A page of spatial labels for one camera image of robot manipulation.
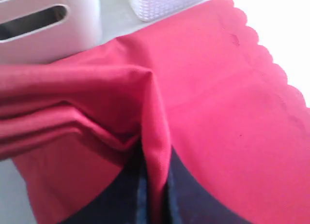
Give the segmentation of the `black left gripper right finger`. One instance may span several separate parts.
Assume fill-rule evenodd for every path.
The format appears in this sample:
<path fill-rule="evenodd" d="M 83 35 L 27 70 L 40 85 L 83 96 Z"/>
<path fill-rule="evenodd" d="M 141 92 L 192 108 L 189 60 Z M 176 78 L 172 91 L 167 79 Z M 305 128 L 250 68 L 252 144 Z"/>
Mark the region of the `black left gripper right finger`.
<path fill-rule="evenodd" d="M 248 224 L 209 194 L 172 150 L 164 190 L 166 224 Z"/>

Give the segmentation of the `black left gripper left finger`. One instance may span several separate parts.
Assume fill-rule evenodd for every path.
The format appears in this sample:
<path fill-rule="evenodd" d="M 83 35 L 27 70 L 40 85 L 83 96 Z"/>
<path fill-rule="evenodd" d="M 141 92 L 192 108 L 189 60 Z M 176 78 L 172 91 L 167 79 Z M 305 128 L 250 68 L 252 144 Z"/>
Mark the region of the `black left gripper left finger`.
<path fill-rule="evenodd" d="M 62 224 L 148 224 L 148 178 L 141 143 L 116 179 Z"/>

